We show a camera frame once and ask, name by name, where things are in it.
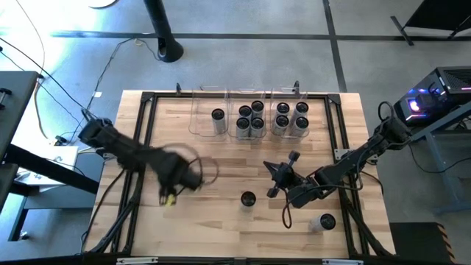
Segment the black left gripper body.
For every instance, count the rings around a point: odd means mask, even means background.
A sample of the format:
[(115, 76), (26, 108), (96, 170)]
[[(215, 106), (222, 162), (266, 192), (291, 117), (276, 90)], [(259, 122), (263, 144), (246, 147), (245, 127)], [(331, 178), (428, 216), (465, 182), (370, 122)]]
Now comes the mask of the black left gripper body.
[(161, 187), (182, 185), (196, 190), (202, 185), (202, 176), (190, 169), (190, 163), (176, 152), (157, 149), (156, 174)]

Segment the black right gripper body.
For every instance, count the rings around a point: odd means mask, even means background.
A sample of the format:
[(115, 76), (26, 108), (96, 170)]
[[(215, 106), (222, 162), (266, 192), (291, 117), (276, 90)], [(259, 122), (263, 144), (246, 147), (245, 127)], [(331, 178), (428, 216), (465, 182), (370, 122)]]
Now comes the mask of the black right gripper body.
[(279, 190), (288, 191), (295, 186), (299, 186), (306, 183), (307, 180), (300, 174), (296, 173), (292, 166), (297, 162), (300, 157), (300, 153), (297, 151), (291, 151), (288, 155), (288, 163), (279, 163), (280, 167), (276, 172), (275, 176), (272, 176), (272, 180), (275, 182), (273, 188), (270, 188), (267, 192), (267, 197), (276, 197)]

